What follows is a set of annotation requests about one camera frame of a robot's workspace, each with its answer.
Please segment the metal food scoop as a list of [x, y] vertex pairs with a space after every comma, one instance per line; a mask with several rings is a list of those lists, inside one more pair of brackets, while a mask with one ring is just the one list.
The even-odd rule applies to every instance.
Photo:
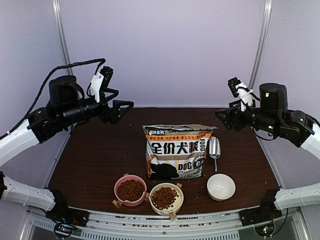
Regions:
[[214, 160], [214, 171], [218, 171], [217, 159], [221, 156], [220, 140], [212, 136], [209, 140], [209, 156]]

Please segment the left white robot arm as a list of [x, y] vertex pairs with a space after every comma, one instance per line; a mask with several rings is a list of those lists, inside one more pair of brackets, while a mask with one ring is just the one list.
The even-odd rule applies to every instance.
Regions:
[[[133, 108], [132, 101], [116, 100], [119, 92], [108, 88], [111, 75], [94, 75], [88, 97], [74, 75], [49, 82], [50, 100], [45, 107], [27, 115], [17, 129], [0, 141], [0, 164], [4, 165], [25, 150], [42, 144], [70, 126], [82, 125], [94, 117], [117, 124]], [[58, 190], [40, 189], [0, 175], [0, 199], [43, 210], [53, 221], [68, 222], [76, 217]]]

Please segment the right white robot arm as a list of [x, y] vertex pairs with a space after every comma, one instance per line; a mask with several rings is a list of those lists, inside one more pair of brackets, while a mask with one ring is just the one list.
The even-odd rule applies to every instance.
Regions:
[[[228, 86], [238, 100], [215, 112], [227, 130], [239, 132], [244, 127], [262, 130], [273, 140], [286, 139], [315, 157], [320, 156], [320, 123], [301, 110], [288, 109], [285, 85], [263, 83], [259, 86], [259, 96], [236, 77], [228, 80]], [[242, 225], [248, 226], [279, 218], [285, 209], [319, 203], [319, 183], [293, 189], [270, 189], [258, 207], [241, 210], [239, 216]]]

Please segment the brown dog food bag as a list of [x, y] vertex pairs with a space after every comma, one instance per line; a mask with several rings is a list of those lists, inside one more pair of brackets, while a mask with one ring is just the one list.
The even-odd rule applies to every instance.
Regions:
[[203, 176], [207, 145], [216, 126], [154, 124], [142, 128], [148, 179], [166, 181]]

